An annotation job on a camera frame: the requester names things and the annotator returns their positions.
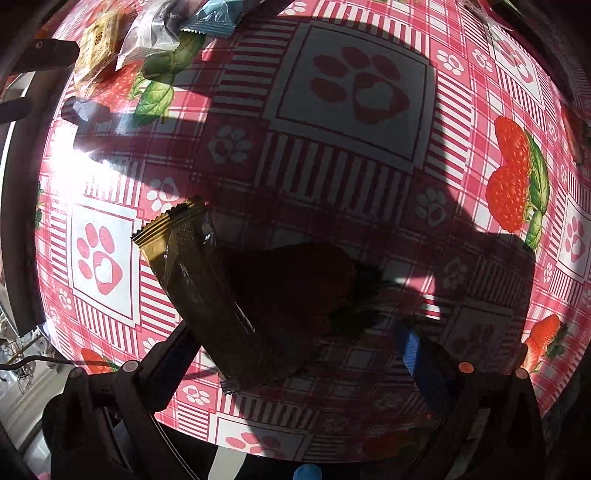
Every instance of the blue round object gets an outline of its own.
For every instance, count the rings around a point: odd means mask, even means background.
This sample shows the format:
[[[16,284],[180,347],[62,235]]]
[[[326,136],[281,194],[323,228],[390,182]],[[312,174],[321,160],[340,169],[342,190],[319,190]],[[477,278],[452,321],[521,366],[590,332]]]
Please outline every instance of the blue round object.
[[[294,472],[294,480],[322,480],[322,470],[318,465],[307,463]]]

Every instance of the black cable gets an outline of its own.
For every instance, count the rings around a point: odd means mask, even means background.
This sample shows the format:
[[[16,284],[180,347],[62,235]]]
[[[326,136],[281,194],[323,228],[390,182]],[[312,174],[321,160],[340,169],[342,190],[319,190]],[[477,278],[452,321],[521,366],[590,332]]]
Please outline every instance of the black cable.
[[[52,358],[50,356],[42,356],[42,355],[29,355],[19,360],[18,362],[14,362],[13,364],[0,364],[0,370],[7,370],[13,371],[18,370],[19,368],[24,367],[26,364],[34,361],[40,362],[52,362],[54,364],[66,364],[66,365],[100,365],[102,367],[112,367],[112,364],[107,362],[101,362],[99,360],[65,360],[61,358]]]

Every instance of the plastic bag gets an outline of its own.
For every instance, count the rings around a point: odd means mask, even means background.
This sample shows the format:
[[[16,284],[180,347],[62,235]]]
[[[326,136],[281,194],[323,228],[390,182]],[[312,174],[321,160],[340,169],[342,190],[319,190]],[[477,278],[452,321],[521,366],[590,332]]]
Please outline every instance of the plastic bag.
[[[119,52],[116,70],[149,55],[178,47],[177,31],[205,0],[152,0],[131,25]]]
[[[261,3],[261,0],[207,0],[181,24],[180,29],[212,37],[229,37],[242,17]]]
[[[225,393],[289,376],[311,357],[312,339],[285,327],[293,319],[264,305],[271,321],[257,323],[241,309],[224,249],[215,244],[213,224],[200,197],[173,207],[132,240],[219,368]]]
[[[74,65],[74,86],[81,98],[86,96],[92,82],[115,59],[122,18],[121,10],[107,11],[82,34],[80,55]]]

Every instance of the blue wrapper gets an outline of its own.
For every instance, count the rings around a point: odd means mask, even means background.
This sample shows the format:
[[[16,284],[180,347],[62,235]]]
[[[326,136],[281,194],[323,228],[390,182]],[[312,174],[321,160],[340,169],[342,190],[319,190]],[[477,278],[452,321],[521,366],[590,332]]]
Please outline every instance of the blue wrapper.
[[[229,37],[238,22],[261,0],[208,0],[180,26],[181,31]]]

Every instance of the red and white checkered tablecloth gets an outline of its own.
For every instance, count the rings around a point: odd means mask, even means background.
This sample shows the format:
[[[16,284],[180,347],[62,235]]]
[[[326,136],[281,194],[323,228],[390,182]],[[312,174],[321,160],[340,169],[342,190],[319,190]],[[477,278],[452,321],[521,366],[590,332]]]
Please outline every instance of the red and white checkered tablecloth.
[[[96,4],[81,0],[55,37],[79,40]],[[571,78],[591,116],[589,84]],[[385,95],[399,103],[388,109]],[[165,424],[258,455],[361,460],[368,439],[429,421],[391,353],[401,312],[422,314],[432,339],[500,371],[535,322],[558,314],[566,352],[532,376],[542,413],[577,367],[591,335],[589,171],[572,162],[548,75],[454,1],[267,0],[177,75],[165,121],[132,128],[137,100],[127,99],[115,114],[75,115],[73,98],[69,84],[43,151],[36,234],[52,341],[68,358],[90,349],[122,364],[173,331],[178,313],[130,237],[196,193],[228,245],[330,242],[394,285],[391,318],[323,351],[330,375],[224,396],[201,351],[193,380],[157,414]],[[499,115],[529,130],[547,161],[531,294],[527,255],[485,199],[504,162]],[[515,234],[526,233],[524,224]],[[459,340],[469,341],[458,352]]]

